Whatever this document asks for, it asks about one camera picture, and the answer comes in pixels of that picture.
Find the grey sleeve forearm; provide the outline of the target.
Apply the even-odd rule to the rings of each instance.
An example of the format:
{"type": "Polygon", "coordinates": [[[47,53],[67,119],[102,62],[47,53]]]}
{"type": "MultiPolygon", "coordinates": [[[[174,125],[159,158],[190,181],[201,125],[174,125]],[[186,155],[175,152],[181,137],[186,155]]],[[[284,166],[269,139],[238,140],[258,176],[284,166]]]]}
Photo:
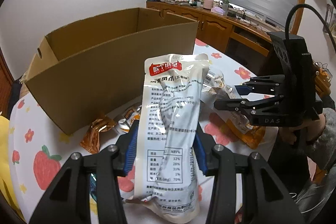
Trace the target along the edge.
{"type": "Polygon", "coordinates": [[[335,110],[324,108],[325,127],[322,133],[306,142],[303,150],[320,169],[330,170],[335,164],[335,110]]]}

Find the right hand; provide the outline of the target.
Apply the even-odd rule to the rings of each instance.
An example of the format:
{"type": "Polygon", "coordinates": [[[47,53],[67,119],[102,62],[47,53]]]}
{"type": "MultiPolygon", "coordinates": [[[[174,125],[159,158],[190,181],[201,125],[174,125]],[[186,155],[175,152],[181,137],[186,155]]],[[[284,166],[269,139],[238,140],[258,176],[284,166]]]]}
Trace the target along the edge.
{"type": "Polygon", "coordinates": [[[304,141],[311,141],[318,138],[325,129],[326,118],[324,114],[319,114],[319,119],[304,120],[300,126],[297,127],[280,127],[279,134],[282,141],[294,144],[300,138],[304,141]]]}

